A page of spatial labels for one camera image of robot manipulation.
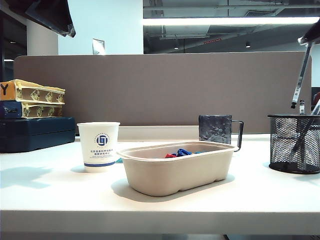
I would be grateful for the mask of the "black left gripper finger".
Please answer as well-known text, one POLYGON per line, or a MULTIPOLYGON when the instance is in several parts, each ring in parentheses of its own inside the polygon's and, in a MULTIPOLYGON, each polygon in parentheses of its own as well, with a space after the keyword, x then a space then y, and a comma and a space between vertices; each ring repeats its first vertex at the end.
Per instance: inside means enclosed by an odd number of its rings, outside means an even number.
POLYGON ((312 27, 300 38, 297 39, 300 45, 319 44, 320 43, 320 22, 317 21, 312 27))

